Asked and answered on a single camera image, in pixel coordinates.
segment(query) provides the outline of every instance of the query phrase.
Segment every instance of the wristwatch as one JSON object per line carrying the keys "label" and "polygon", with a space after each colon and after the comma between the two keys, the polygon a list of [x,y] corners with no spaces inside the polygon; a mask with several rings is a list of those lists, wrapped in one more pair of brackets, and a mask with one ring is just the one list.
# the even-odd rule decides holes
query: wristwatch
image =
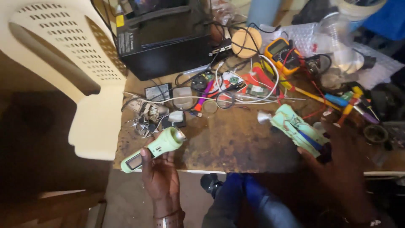
{"label": "wristwatch", "polygon": [[164,218],[154,218],[156,228],[183,228],[185,212],[177,210]]}

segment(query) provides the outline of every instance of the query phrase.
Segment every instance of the black shoe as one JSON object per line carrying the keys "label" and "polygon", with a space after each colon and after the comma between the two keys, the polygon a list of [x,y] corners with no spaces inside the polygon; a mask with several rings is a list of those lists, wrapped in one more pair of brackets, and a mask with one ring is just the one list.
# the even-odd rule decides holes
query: black shoe
{"label": "black shoe", "polygon": [[200,179],[201,187],[215,199],[218,189],[224,184],[218,180],[218,175],[215,173],[204,174]]}

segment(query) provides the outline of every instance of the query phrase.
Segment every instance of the green flashlight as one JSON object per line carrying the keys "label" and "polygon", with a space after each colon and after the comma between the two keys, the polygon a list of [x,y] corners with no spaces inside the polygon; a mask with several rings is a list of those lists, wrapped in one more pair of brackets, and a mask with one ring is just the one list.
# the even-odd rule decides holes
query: green flashlight
{"label": "green flashlight", "polygon": [[[161,154],[174,151],[181,147],[187,138],[176,127],[168,127],[163,130],[155,141],[151,142],[147,148],[151,151],[152,157],[159,157]],[[121,162],[121,169],[126,173],[135,171],[142,166],[141,150],[125,158]]]}

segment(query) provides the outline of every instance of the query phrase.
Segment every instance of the blue cloth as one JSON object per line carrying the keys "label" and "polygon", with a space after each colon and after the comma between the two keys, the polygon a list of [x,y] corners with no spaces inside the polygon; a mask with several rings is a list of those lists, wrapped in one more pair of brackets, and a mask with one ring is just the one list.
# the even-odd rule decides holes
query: blue cloth
{"label": "blue cloth", "polygon": [[405,1],[388,0],[375,14],[363,24],[367,29],[390,40],[405,38]]}
{"label": "blue cloth", "polygon": [[204,216],[203,228],[236,228],[243,198],[255,211],[259,227],[301,228],[291,211],[250,174],[231,173]]}

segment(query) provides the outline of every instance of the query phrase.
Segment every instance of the chair backrest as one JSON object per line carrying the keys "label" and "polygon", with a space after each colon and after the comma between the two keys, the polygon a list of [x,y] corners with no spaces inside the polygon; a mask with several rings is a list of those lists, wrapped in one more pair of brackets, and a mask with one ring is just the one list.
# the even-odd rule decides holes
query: chair backrest
{"label": "chair backrest", "polygon": [[16,23],[52,44],[101,86],[125,84],[125,66],[117,57],[108,28],[90,0],[2,0],[0,49],[49,81],[76,103],[83,94],[63,75],[19,43],[8,23]]}

